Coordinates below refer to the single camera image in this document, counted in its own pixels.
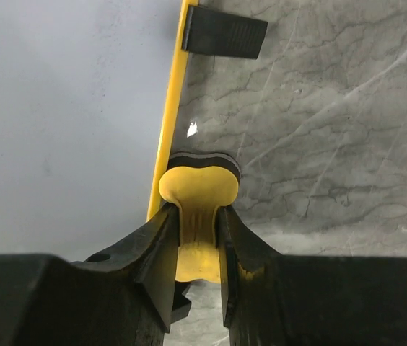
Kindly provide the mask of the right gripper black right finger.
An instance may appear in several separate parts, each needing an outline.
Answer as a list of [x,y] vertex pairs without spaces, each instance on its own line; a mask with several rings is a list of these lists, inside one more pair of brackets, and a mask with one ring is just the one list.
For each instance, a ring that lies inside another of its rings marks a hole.
[[407,345],[407,258],[280,254],[217,213],[232,345]]

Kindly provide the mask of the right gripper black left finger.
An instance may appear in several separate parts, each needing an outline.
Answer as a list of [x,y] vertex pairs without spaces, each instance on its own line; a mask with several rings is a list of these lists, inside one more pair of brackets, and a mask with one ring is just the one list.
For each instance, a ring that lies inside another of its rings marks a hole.
[[161,345],[178,315],[178,226],[168,203],[83,262],[0,254],[0,345]]

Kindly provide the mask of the yellow whiteboard eraser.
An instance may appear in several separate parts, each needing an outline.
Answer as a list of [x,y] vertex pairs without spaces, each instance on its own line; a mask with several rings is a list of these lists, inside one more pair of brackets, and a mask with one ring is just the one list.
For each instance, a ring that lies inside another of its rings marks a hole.
[[175,279],[220,283],[216,215],[233,204],[240,167],[222,152],[177,152],[159,180],[161,198],[178,207],[179,245]]

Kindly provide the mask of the yellow framed whiteboard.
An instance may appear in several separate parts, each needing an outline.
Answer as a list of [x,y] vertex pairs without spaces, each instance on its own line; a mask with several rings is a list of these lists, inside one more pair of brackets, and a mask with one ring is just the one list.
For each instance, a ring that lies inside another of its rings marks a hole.
[[0,253],[83,260],[146,220],[179,1],[0,1]]

